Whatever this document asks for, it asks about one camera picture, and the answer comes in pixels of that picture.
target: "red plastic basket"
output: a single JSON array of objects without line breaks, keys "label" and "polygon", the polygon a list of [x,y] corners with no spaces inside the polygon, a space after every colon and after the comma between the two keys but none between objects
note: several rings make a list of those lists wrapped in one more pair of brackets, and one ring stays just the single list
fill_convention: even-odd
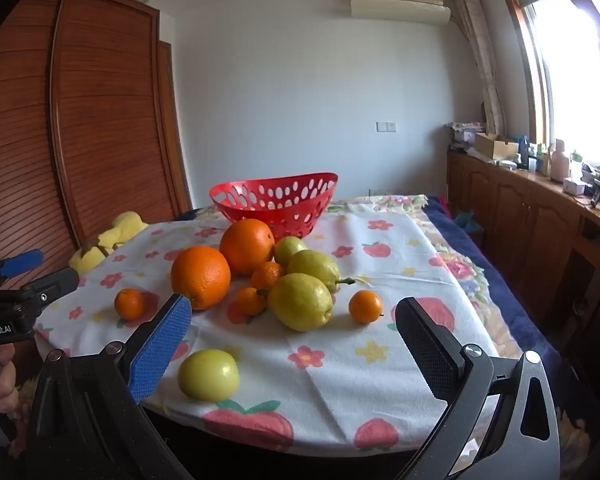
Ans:
[{"label": "red plastic basket", "polygon": [[337,183],[335,173],[242,180],[218,184],[209,196],[229,221],[262,220],[277,241],[285,236],[307,236],[331,201]]}]

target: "white floral tablecloth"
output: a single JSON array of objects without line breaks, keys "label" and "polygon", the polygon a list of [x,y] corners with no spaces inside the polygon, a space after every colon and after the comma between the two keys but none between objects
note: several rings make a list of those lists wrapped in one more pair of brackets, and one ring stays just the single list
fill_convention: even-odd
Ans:
[{"label": "white floral tablecloth", "polygon": [[[491,303],[482,270],[446,244],[422,212],[425,201],[413,196],[332,203],[305,241],[331,254],[343,276],[358,281],[335,295],[330,322],[298,333],[270,312],[248,318],[234,302],[248,280],[234,280],[221,304],[193,314],[144,405],[231,440],[296,454],[361,456],[419,447],[446,404],[433,397],[395,328],[399,300],[416,297],[462,344],[476,343],[490,355],[520,355]],[[208,208],[193,221],[145,229],[42,313],[36,326],[41,351],[85,355],[112,340],[126,341],[171,295],[169,272],[179,251],[218,247],[228,225]],[[124,322],[116,315],[113,301],[125,287],[144,295],[143,319]],[[356,324],[347,310],[361,288],[373,290],[385,307],[385,316],[368,326]],[[215,405],[187,399],[176,382],[182,360],[205,348],[230,352],[240,371],[236,394]],[[493,408],[490,400],[476,434],[484,432]]]}]

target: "curtain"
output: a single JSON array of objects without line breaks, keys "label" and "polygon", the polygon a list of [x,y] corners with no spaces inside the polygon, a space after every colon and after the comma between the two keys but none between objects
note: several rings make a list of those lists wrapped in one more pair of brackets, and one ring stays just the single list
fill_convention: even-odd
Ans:
[{"label": "curtain", "polygon": [[455,0],[460,11],[464,30],[474,51],[475,61],[482,80],[484,111],[487,116],[487,133],[505,135],[505,118],[498,95],[495,78],[495,59],[480,0]]}]

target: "green fruit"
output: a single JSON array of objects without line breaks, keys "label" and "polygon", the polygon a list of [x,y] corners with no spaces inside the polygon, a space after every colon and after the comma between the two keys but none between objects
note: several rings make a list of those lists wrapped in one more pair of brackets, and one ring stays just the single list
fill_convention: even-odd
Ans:
[{"label": "green fruit", "polygon": [[183,394],[202,402],[220,402],[240,385],[235,359],[222,350],[199,350],[184,359],[178,370]]},{"label": "green fruit", "polygon": [[286,274],[267,296],[269,309],[289,328],[309,332],[331,318],[333,302],[324,283],[307,274]]},{"label": "green fruit", "polygon": [[282,265],[284,269],[289,264],[291,257],[299,251],[304,251],[306,245],[300,238],[295,236],[285,236],[277,244],[273,251],[276,263]]},{"label": "green fruit", "polygon": [[286,272],[302,272],[318,278],[327,286],[329,292],[336,292],[340,283],[349,285],[355,283],[351,278],[341,280],[338,264],[326,254],[309,249],[294,254],[286,267]]}]

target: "wooden wardrobe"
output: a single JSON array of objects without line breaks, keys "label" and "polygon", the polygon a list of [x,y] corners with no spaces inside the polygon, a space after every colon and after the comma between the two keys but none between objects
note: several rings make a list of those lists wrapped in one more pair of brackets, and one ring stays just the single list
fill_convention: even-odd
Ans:
[{"label": "wooden wardrobe", "polygon": [[124,211],[154,223],[190,208],[165,65],[158,10],[133,0],[22,0],[2,24],[0,258],[45,253],[12,285],[65,266]]}]

